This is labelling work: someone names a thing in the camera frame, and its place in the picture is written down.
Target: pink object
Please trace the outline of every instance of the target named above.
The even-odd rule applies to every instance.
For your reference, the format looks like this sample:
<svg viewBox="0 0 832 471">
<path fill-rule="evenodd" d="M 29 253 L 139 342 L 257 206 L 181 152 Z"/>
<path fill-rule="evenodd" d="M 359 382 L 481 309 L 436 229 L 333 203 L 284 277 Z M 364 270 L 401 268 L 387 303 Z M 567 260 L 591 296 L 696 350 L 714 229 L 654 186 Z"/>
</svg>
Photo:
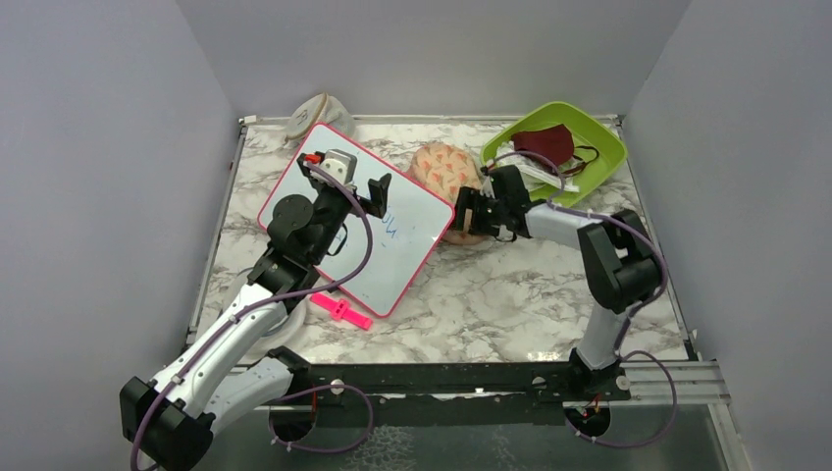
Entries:
<svg viewBox="0 0 832 471">
<path fill-rule="evenodd" d="M 336 301 L 321 292 L 316 292 L 309 297 L 309 300 L 330 311 L 330 316 L 337 321 L 343 319 L 365 331 L 370 330 L 370 326 L 373 325 L 372 319 L 350 309 L 349 301 L 346 299 Z"/>
</svg>

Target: whiteboard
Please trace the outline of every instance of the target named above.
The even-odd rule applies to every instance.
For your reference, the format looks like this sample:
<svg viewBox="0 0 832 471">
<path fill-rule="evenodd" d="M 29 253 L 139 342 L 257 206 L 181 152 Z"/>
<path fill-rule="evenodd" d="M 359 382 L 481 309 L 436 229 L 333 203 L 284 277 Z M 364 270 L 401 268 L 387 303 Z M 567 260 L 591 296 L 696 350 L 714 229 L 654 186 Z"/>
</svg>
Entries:
<svg viewBox="0 0 832 471">
<path fill-rule="evenodd" d="M 272 211 L 282 198 L 302 194 L 314 201 L 317 192 L 312 188 L 295 163 L 300 153 L 326 152 L 339 149 L 357 157 L 353 182 L 357 193 L 370 197 L 367 181 L 390 174 L 388 212 L 383 219 L 369 217 L 373 230 L 373 253 L 358 276 L 341 286 L 347 295 L 380 317 L 387 317 L 419 269 L 439 243 L 453 220 L 453 207 L 412 182 L 404 174 L 370 151 L 349 140 L 324 124 L 315 125 L 281 175 L 269 199 L 260 209 L 257 222 L 265 229 L 272 221 Z M 367 249 L 367 236 L 361 220 L 353 215 L 345 221 L 347 238 L 340 253 L 327 256 L 318 271 L 324 277 L 337 280 L 361 263 Z M 335 253 L 344 237 L 344 230 L 330 247 Z"/>
</svg>

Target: white marble table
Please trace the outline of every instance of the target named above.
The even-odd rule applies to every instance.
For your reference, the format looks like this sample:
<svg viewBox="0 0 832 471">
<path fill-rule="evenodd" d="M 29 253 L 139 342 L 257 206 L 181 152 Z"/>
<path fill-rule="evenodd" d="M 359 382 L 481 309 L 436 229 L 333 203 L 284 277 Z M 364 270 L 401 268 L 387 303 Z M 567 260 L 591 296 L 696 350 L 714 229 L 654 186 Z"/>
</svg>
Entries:
<svg viewBox="0 0 832 471">
<path fill-rule="evenodd" d="M 412 153 L 431 141 L 478 155 L 508 124 L 359 122 L 355 138 L 403 170 Z M 249 128 L 198 335 L 217 318 L 237 273 L 263 252 L 268 238 L 256 216 L 292 155 L 293 150 L 283 148 L 281 126 Z M 577 207 L 642 213 L 626 165 Z M 369 332 L 310 311 L 287 345 L 321 363 L 564 360 L 582 336 L 591 310 L 581 255 L 575 249 L 526 239 L 473 247 L 443 243 L 392 315 L 377 319 Z M 635 319 L 622 350 L 636 348 L 662 359 L 686 358 L 667 295 Z"/>
</svg>

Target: gray wall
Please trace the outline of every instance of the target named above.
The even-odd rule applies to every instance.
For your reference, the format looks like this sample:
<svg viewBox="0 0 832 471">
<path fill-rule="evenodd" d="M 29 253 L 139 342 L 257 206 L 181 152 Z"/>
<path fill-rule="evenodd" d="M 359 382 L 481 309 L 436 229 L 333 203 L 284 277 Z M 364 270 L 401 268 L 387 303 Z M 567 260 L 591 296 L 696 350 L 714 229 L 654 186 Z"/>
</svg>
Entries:
<svg viewBox="0 0 832 471">
<path fill-rule="evenodd" d="M 623 113 L 690 0 L 178 0 L 239 114 Z"/>
<path fill-rule="evenodd" d="M 118 392 L 177 354 L 234 152 L 173 0 L 0 7 L 0 456 L 127 469 Z"/>
<path fill-rule="evenodd" d="M 828 469 L 832 3 L 694 0 L 625 121 L 757 470 Z"/>
</svg>

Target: white plastic item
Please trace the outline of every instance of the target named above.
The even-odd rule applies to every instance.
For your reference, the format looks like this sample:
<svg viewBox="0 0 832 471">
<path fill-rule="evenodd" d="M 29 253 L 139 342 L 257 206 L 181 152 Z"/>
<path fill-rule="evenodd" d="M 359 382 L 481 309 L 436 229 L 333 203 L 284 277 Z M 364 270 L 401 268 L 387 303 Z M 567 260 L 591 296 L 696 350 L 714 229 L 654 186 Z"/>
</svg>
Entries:
<svg viewBox="0 0 832 471">
<path fill-rule="evenodd" d="M 292 113 L 286 124 L 286 142 L 300 143 L 316 123 L 325 123 L 347 137 L 355 134 L 352 115 L 337 98 L 321 93 L 306 100 Z"/>
<path fill-rule="evenodd" d="M 223 299 L 223 312 L 226 312 L 229 308 L 231 308 L 232 303 L 236 299 L 237 293 L 239 293 L 242 287 L 245 286 L 246 282 L 248 282 L 248 270 L 239 273 L 228 286 L 226 295 Z M 316 286 L 323 285 L 324 283 L 326 282 L 320 281 Z M 266 352 L 272 348 L 285 345 L 289 343 L 290 340 L 294 339 L 295 334 L 300 331 L 300 328 L 303 327 L 303 324 L 306 322 L 306 313 L 308 312 L 307 304 L 308 301 L 305 299 L 303 302 L 297 304 L 297 307 L 291 311 L 291 315 L 288 316 L 288 319 L 286 319 L 286 321 L 281 325 L 280 330 L 271 336 L 261 338 L 253 344 L 240 359 L 240 363 L 254 363 L 260 360 L 260 358 L 263 358 Z"/>
<path fill-rule="evenodd" d="M 538 169 L 537 167 L 533 167 L 529 164 L 516 164 L 517 170 L 520 171 L 520 176 L 523 178 L 523 183 L 526 186 L 526 189 L 529 191 L 534 191 L 535 189 L 540 188 L 545 184 L 550 184 L 555 188 L 560 188 L 560 179 L 548 172 L 544 172 L 543 170 Z M 564 179 L 566 181 L 566 186 L 563 188 L 564 191 L 570 191 L 573 193 L 577 193 L 581 191 L 581 189 L 572 183 L 572 178 L 567 177 Z"/>
</svg>

